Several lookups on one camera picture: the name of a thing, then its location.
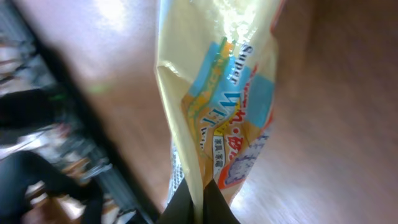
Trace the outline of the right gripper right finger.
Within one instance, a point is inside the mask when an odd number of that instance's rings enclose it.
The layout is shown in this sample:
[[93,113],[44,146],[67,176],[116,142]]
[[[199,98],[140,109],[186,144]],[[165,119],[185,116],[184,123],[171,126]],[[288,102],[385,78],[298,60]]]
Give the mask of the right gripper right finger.
[[205,187],[203,199],[205,224],[239,224],[214,180]]

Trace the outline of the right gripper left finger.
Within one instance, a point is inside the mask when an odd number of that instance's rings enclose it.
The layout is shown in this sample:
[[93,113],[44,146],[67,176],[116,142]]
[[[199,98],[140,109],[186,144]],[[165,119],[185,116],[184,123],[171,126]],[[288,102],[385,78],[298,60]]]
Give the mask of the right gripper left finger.
[[156,224],[194,224],[193,202],[183,179]]

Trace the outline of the yellow snack bag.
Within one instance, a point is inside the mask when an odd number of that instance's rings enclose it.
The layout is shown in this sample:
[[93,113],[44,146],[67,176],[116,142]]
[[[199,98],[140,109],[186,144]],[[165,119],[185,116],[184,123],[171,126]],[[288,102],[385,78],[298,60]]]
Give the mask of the yellow snack bag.
[[193,202],[214,180],[229,205],[269,138],[280,0],[169,0],[159,4],[156,77]]

